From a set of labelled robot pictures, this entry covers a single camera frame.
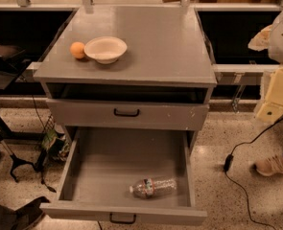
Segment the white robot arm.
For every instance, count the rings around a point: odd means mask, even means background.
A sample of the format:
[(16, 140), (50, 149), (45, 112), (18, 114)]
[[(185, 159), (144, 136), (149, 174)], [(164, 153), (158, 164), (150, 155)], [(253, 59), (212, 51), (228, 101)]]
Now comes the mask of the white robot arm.
[(269, 58), (280, 64), (270, 74), (265, 97), (256, 112), (257, 119), (274, 123), (283, 115), (283, 11), (248, 43), (248, 47), (254, 51), (267, 49)]

